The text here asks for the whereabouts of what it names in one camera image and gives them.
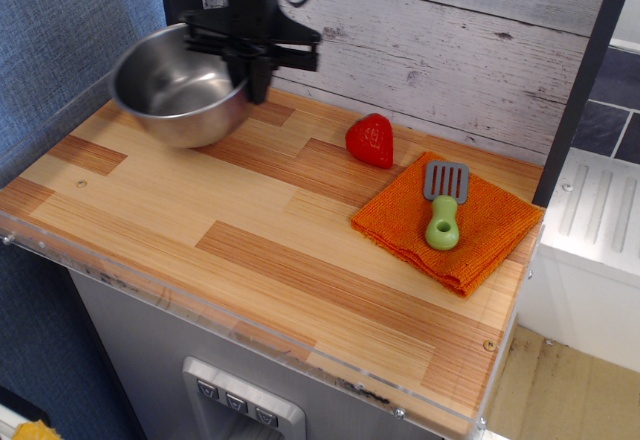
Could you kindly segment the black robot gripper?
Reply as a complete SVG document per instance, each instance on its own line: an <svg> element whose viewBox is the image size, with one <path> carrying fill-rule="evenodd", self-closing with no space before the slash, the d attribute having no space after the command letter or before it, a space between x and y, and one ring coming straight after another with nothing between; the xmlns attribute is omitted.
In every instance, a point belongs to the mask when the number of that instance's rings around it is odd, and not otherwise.
<svg viewBox="0 0 640 440"><path fill-rule="evenodd" d="M204 53L235 55L249 61L249 96L265 102L272 69L318 68L321 34L282 12L279 0L226 0L223 7L187 10L188 42Z"/></svg>

